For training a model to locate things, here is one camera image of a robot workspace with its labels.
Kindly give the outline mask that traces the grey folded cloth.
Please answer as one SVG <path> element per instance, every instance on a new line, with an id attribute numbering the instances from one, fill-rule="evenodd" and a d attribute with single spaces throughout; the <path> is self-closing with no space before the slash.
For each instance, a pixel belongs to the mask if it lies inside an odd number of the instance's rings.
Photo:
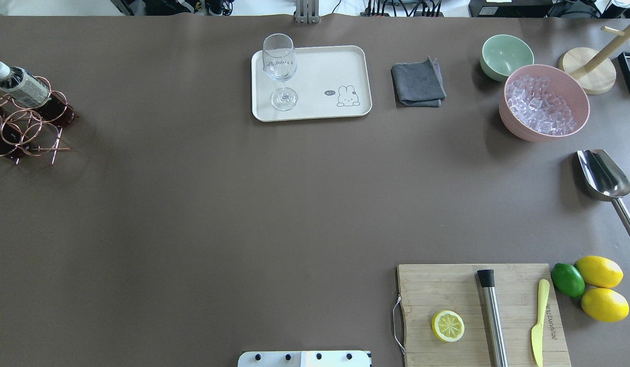
<path id="1" fill-rule="evenodd" d="M 397 63 L 390 72 L 398 100 L 406 107 L 438 108 L 447 97 L 437 60 Z"/>

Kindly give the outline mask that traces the tea bottle white cap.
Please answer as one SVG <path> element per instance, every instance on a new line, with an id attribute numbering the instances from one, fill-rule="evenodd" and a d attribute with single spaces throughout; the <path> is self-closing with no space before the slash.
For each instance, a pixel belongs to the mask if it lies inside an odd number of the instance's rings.
<path id="1" fill-rule="evenodd" d="M 67 100 L 42 79 L 26 69 L 9 67 L 1 61 L 0 90 L 11 96 L 17 106 L 35 112 L 42 121 L 57 128 L 69 126 L 77 116 Z"/>

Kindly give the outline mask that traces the steel muddler black tip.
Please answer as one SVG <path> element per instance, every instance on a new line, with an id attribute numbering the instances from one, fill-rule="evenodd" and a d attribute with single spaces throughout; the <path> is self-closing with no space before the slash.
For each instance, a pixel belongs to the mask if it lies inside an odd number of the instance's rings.
<path id="1" fill-rule="evenodd" d="M 493 269 L 482 269 L 476 272 L 486 307 L 487 331 L 491 341 L 492 357 L 495 366 L 509 366 L 506 353 L 505 338 L 499 307 L 497 304 L 496 284 Z"/>

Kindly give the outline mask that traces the aluminium frame post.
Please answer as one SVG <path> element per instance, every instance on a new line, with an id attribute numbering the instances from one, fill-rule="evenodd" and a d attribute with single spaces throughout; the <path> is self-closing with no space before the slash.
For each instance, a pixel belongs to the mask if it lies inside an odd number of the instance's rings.
<path id="1" fill-rule="evenodd" d="M 317 24 L 320 22 L 319 0 L 296 0 L 294 19 L 298 24 Z"/>

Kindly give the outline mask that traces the half lemon slice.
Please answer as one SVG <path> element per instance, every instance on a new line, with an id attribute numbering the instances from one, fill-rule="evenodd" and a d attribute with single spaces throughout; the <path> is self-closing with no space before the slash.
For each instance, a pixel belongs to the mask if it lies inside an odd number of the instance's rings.
<path id="1" fill-rule="evenodd" d="M 441 310 L 432 317 L 431 330 L 441 341 L 452 343 L 464 336 L 465 324 L 457 312 Z"/>

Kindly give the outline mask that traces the pink bowl with ice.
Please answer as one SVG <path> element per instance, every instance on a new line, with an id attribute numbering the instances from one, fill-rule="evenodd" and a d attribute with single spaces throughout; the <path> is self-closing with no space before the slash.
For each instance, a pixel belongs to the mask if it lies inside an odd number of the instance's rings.
<path id="1" fill-rule="evenodd" d="M 506 80 L 499 115 L 517 137 L 547 142 L 579 132 L 590 116 L 590 103 L 577 81 L 562 70 L 526 65 Z"/>

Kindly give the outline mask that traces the copper wire bottle basket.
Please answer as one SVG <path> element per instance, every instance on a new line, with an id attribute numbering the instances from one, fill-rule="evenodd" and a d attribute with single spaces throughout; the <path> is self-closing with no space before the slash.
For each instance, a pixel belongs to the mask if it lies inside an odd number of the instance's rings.
<path id="1" fill-rule="evenodd" d="M 53 91 L 59 92 L 68 103 L 68 99 L 65 94 L 61 91 L 54 90 L 46 77 L 35 77 L 42 79 L 42 81 L 44 81 Z M 57 128 L 51 123 L 42 121 L 40 116 L 35 112 L 17 106 L 15 100 L 13 100 L 11 96 L 0 91 L 0 116 L 2 117 L 2 123 L 11 124 L 22 133 L 23 143 L 20 145 L 23 146 L 25 153 L 22 158 L 17 160 L 10 160 L 4 156 L 0 156 L 0 159 L 6 159 L 15 165 L 18 165 L 21 160 L 28 158 L 29 156 L 40 158 L 45 155 L 49 158 L 49 162 L 54 164 L 57 153 L 70 151 L 70 147 L 63 139 L 63 133 L 80 118 L 76 109 L 73 106 L 71 107 L 77 115 L 76 118 L 69 126 L 65 128 Z"/>

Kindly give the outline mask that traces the metal ice scoop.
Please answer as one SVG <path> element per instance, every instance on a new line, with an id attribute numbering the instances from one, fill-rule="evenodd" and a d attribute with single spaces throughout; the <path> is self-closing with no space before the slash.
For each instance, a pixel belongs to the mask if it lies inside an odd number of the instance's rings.
<path id="1" fill-rule="evenodd" d="M 576 155 L 588 190 L 594 198 L 612 203 L 630 237 L 630 213 L 623 202 L 630 194 L 626 174 L 604 149 L 581 149 Z"/>

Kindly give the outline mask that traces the green bowl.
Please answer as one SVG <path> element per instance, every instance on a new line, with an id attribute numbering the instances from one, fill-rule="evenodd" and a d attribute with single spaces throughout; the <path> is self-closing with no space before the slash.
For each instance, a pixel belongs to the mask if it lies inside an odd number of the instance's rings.
<path id="1" fill-rule="evenodd" d="M 481 69 L 494 81 L 504 82 L 515 70 L 534 62 L 529 45 L 512 35 L 494 35 L 481 48 Z"/>

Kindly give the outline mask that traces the clear wine glass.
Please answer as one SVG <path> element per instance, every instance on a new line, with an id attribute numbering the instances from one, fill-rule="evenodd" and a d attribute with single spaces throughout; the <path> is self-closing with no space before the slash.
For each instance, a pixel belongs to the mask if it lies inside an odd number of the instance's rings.
<path id="1" fill-rule="evenodd" d="M 272 106 L 278 111 L 289 111 L 296 107 L 296 91 L 285 86 L 296 73 L 297 55 L 291 37 L 282 33 L 268 35 L 263 42 L 263 70 L 281 88 L 272 94 Z"/>

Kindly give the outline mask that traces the cream rabbit tray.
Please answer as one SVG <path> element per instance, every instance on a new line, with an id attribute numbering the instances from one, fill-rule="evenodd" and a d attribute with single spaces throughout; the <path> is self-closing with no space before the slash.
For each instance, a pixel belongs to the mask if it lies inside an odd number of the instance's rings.
<path id="1" fill-rule="evenodd" d="M 262 52 L 251 59 L 251 111 L 263 122 L 353 118 L 372 109 L 363 49 L 355 45 L 297 48 L 297 70 L 287 87 L 298 94 L 296 107 L 278 111 L 270 97 L 279 89 L 263 70 Z"/>

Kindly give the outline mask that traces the yellow lemon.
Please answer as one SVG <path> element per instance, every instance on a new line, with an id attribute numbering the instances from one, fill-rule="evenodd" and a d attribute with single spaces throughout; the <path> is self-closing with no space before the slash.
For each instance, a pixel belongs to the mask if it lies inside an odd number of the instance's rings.
<path id="1" fill-rule="evenodd" d="M 592 286 L 611 289 L 623 280 L 623 270 L 615 261 L 604 256 L 583 256 L 574 263 L 583 280 Z"/>
<path id="2" fill-rule="evenodd" d="M 581 307 L 588 316 L 602 322 L 622 321 L 629 315 L 627 299 L 614 290 L 601 287 L 585 291 Z"/>

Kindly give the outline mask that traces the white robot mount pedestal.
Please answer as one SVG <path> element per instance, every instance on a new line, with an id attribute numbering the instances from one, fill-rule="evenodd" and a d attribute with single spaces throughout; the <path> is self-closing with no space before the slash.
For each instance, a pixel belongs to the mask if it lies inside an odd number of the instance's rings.
<path id="1" fill-rule="evenodd" d="M 362 350 L 248 351 L 238 366 L 372 366 L 371 353 Z"/>

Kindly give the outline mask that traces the wooden cutting board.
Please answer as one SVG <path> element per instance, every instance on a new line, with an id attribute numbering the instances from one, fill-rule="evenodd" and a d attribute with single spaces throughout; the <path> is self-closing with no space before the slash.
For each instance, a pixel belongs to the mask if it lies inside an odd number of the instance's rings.
<path id="1" fill-rule="evenodd" d="M 492 269 L 506 356 L 510 366 L 535 366 L 531 329 L 537 323 L 537 290 L 550 280 L 547 264 L 400 264 L 396 269 L 406 366 L 493 366 L 487 305 L 478 270 Z M 464 336 L 444 342 L 432 318 L 457 312 Z"/>

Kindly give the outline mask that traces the green lime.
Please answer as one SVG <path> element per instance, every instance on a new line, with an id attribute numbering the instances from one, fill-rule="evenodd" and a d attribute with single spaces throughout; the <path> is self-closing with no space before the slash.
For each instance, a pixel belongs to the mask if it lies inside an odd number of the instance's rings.
<path id="1" fill-rule="evenodd" d="M 582 297 L 586 283 L 582 274 L 574 265 L 557 263 L 551 270 L 553 285 L 560 293 L 571 298 Z"/>

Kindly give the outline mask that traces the wooden mug tree stand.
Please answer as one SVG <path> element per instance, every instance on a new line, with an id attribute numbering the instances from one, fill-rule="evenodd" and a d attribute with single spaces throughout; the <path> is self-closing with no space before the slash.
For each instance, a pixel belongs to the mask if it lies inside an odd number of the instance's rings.
<path id="1" fill-rule="evenodd" d="M 558 67 L 576 79 L 588 95 L 611 90 L 616 81 L 616 69 L 610 56 L 630 39 L 630 24 L 622 30 L 604 25 L 601 30 L 615 35 L 604 48 L 573 48 L 558 60 Z"/>

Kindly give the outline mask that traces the yellow plastic knife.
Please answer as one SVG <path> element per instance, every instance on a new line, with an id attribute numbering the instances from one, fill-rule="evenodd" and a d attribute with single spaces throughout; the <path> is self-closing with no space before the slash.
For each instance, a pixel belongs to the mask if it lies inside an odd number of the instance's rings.
<path id="1" fill-rule="evenodd" d="M 530 344 L 536 366 L 543 366 L 543 334 L 545 330 L 545 312 L 550 292 L 547 279 L 540 279 L 537 285 L 536 323 L 530 331 Z"/>

